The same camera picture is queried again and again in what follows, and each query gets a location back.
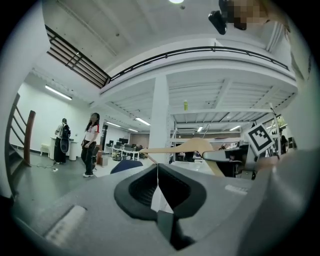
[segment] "ceiling light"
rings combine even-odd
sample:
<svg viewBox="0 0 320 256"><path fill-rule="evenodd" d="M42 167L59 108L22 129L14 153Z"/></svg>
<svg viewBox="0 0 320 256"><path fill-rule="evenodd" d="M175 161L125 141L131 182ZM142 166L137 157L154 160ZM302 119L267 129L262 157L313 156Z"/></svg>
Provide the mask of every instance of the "ceiling light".
<svg viewBox="0 0 320 256"><path fill-rule="evenodd" d="M169 0L173 4L181 4L184 0Z"/></svg>
<svg viewBox="0 0 320 256"><path fill-rule="evenodd" d="M269 127L267 127L267 129L270 129L270 128L272 128L272 127L275 127L276 125L274 124L273 126L269 126Z"/></svg>
<svg viewBox="0 0 320 256"><path fill-rule="evenodd" d="M142 120L142 119L141 119L141 118L139 118L139 117L137 117L135 120L140 121L141 123L144 123L144 124L145 124L145 125L147 125L147 126L150 126L150 125L151 125L150 123L148 123L148 122L146 122L146 121Z"/></svg>
<svg viewBox="0 0 320 256"><path fill-rule="evenodd" d="M45 88L47 88L48 90L54 92L55 94L58 94L58 95L60 95L60 96L62 96L62 97L64 97L64 98L68 99L69 101L72 100L71 97L69 97L69 96L67 96L67 95L64 95L63 93L61 93L61 92L59 92L59 91L57 91L57 90L55 90L55 89L52 89L51 87L49 87L49 86L47 86L47 85L45 86Z"/></svg>
<svg viewBox="0 0 320 256"><path fill-rule="evenodd" d="M235 130L235 129L238 129L238 128L240 128L240 127L241 127L241 125L238 125L238 126L232 128L232 129L230 130L230 132L233 131L233 130Z"/></svg>
<svg viewBox="0 0 320 256"><path fill-rule="evenodd" d="M109 125L116 126L116 127L121 127L120 125L114 124L114 123L112 123L112 122L106 122L106 123L109 124Z"/></svg>

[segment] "long black hair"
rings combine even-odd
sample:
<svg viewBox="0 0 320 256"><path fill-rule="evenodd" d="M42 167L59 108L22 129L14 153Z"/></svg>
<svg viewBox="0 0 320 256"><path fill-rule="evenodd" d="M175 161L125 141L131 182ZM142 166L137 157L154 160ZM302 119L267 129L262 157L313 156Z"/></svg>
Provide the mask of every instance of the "long black hair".
<svg viewBox="0 0 320 256"><path fill-rule="evenodd" d="M91 117L92 117L93 115L96 115L96 118L97 118L97 120L94 122L94 124L92 124L92 122L91 122ZM96 126L96 125L98 125L98 124L99 124L99 121L100 121L100 115L99 115L98 113L93 113L93 114L90 116L90 120L89 120L88 125L87 125L86 128L85 128L85 131L87 132L87 131L89 130L90 126Z"/></svg>

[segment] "white t-shirt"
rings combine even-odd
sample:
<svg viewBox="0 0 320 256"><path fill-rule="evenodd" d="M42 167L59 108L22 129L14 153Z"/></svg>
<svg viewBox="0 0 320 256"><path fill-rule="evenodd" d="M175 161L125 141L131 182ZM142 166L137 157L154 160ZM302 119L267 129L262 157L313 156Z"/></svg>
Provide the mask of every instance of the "white t-shirt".
<svg viewBox="0 0 320 256"><path fill-rule="evenodd" d="M61 133L62 133L62 128L64 127L64 125L63 124L60 124L59 126L58 126L58 128L56 129L56 131L58 131L58 133L56 134L56 137L57 138L59 138L59 139L61 139Z"/></svg>
<svg viewBox="0 0 320 256"><path fill-rule="evenodd" d="M94 138L95 133L99 133L99 132L100 132L99 124L97 124L95 126L90 125L89 129L85 132L85 138L84 139L86 141L90 142Z"/></svg>

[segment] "blue chair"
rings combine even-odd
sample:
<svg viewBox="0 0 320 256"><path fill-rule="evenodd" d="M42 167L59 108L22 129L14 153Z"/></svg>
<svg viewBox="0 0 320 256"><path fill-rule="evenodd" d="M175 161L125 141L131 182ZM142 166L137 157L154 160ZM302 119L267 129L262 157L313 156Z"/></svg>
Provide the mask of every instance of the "blue chair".
<svg viewBox="0 0 320 256"><path fill-rule="evenodd" d="M131 168L143 166L142 162L140 161L132 161L132 160L122 160L118 163L110 172L110 174L119 173Z"/></svg>

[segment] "white column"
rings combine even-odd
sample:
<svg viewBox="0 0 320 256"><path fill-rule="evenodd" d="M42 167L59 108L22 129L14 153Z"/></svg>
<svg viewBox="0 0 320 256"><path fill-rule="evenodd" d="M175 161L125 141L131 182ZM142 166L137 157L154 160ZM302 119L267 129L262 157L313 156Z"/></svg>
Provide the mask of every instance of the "white column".
<svg viewBox="0 0 320 256"><path fill-rule="evenodd" d="M149 149L170 147L170 109L167 77L161 75L155 79ZM169 154L150 154L158 163L169 163Z"/></svg>

